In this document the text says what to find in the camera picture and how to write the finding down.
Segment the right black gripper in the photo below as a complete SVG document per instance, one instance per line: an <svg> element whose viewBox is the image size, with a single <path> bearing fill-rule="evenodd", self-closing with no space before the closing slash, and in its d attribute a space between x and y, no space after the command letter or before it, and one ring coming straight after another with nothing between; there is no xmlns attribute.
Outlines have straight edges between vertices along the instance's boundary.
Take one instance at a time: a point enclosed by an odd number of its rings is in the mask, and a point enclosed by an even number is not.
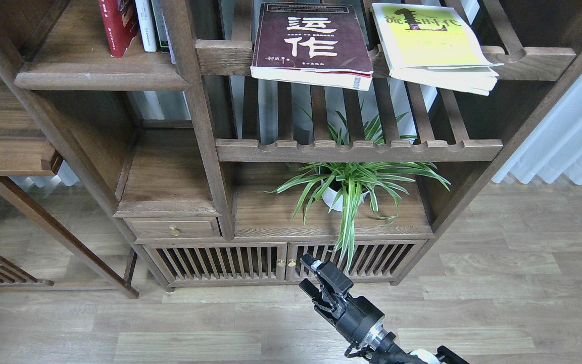
<svg viewBox="0 0 582 364"><path fill-rule="evenodd" d="M315 311L335 327L351 347L379 347L385 337L383 312L365 297L349 295L353 281L334 263L323 263L309 253L300 258L300 262L314 273L320 285L318 289L309 279L299 283L301 290L310 296Z"/></svg>

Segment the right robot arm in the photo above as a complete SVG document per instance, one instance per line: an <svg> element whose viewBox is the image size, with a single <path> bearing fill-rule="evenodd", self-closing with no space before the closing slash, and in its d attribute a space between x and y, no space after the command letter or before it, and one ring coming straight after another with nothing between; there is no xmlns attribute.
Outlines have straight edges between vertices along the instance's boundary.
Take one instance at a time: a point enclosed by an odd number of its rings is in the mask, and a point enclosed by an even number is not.
<svg viewBox="0 0 582 364"><path fill-rule="evenodd" d="M300 259L317 278L317 288L309 279L299 286L314 303L314 309L346 339L345 357L362 357L370 363L465 363L445 346L437 353L418 349L403 351L395 343L395 334L383 327L385 315L365 297L349 294L353 281L332 262L321 262L311 254Z"/></svg>

